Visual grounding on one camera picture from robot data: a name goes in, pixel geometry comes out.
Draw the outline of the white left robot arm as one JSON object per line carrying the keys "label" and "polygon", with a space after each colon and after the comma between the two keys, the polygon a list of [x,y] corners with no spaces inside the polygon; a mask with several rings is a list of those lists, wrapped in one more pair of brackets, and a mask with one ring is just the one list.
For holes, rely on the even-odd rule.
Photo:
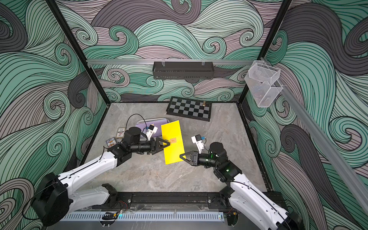
{"label": "white left robot arm", "polygon": [[80,187],[102,173],[112,170],[132,157],[132,154],[156,154],[170,146],[161,138],[152,138],[138,127],[128,129],[123,139],[84,165],[59,175],[47,174],[41,180],[30,205],[46,227],[52,226],[67,214],[92,206],[114,208],[119,204],[118,192],[110,184],[78,191]]}

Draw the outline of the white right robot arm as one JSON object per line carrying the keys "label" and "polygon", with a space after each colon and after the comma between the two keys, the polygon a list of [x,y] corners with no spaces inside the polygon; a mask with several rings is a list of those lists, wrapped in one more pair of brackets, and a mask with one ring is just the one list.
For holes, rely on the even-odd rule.
{"label": "white right robot arm", "polygon": [[288,212],[248,180],[239,167],[229,160],[222,143],[210,144],[208,153],[190,151],[181,154],[180,158],[191,166],[213,168],[214,175],[226,184],[220,191],[224,206],[242,213],[259,229],[305,229],[298,213]]}

